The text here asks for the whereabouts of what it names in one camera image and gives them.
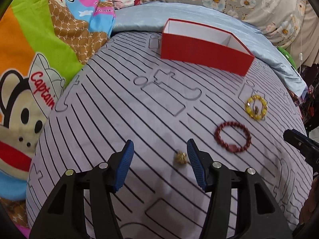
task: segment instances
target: brown patterned fabric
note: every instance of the brown patterned fabric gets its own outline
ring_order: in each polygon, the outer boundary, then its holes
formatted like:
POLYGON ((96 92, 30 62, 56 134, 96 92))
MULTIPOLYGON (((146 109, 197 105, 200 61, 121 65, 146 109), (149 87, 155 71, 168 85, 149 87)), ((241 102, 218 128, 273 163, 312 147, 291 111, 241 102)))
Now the brown patterned fabric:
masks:
POLYGON ((26 213, 26 201, 11 201, 8 199, 0 198, 0 202, 8 213, 11 220, 16 224, 25 228, 29 228, 26 213))
POLYGON ((107 34, 89 32, 87 21, 75 19, 67 7, 61 6, 55 0, 48 0, 48 4, 56 36, 74 50, 82 64, 86 64, 106 43, 107 34))

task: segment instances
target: red bead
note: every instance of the red bead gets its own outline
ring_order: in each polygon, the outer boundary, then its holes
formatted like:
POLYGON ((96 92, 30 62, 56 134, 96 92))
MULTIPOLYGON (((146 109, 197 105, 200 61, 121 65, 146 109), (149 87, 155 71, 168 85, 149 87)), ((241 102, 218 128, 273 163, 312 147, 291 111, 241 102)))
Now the red bead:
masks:
POLYGON ((227 121, 222 123, 221 125, 219 125, 215 131, 215 140, 217 141, 217 143, 219 145, 221 145, 222 147, 224 147, 227 151, 231 152, 231 153, 239 153, 239 152, 243 152, 246 151, 248 149, 248 147, 251 144, 251 135, 250 132, 248 130, 248 128, 245 127, 245 125, 239 123, 238 121, 227 121), (226 126, 235 126, 235 127, 239 127, 240 129, 242 129, 245 133, 245 135, 247 136, 246 138, 246 144, 243 147, 237 147, 236 145, 233 144, 227 144, 225 143, 220 136, 220 132, 221 130, 226 127, 226 126))

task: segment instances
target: open red box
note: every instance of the open red box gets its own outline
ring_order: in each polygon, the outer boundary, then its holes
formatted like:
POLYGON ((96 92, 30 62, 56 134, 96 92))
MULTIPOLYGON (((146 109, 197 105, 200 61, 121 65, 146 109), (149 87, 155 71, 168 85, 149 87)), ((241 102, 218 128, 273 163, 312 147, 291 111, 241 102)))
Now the open red box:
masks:
POLYGON ((255 57, 228 31, 200 23, 168 19, 162 34, 161 58, 244 76, 255 57))

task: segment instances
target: bed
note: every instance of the bed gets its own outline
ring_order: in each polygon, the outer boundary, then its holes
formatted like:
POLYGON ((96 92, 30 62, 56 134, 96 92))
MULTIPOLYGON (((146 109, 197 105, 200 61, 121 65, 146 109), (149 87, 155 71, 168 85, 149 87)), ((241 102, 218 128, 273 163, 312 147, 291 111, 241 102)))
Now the bed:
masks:
MULTIPOLYGON (((70 83, 32 160, 27 187, 30 226, 66 169, 89 170, 131 139, 131 169, 125 187, 112 196, 123 237, 197 238, 209 196, 200 191, 190 165, 174 163, 175 153, 185 151, 186 141, 194 138, 201 150, 231 169, 253 166, 293 229, 311 187, 312 170, 282 139, 285 129, 305 130, 278 77, 258 59, 245 77, 162 60, 160 38, 158 32, 117 33, 70 83), (265 121, 254 121, 244 110, 254 93, 269 103, 265 121), (247 152, 234 155, 216 144, 216 126, 228 120, 244 123, 252 133, 247 152)), ((245 141, 234 129, 223 136, 236 144, 245 141)), ((87 229, 94 237, 86 197, 87 229)), ((229 236, 236 219, 235 193, 232 199, 229 236)))

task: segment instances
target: small gold ornament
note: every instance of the small gold ornament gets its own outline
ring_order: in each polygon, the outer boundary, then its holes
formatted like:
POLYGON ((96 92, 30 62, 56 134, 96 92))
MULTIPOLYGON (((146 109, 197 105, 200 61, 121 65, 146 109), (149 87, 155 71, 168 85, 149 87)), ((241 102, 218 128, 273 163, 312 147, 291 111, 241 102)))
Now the small gold ornament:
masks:
POLYGON ((175 161, 179 164, 189 163, 187 154, 180 150, 177 151, 177 154, 175 156, 175 161))

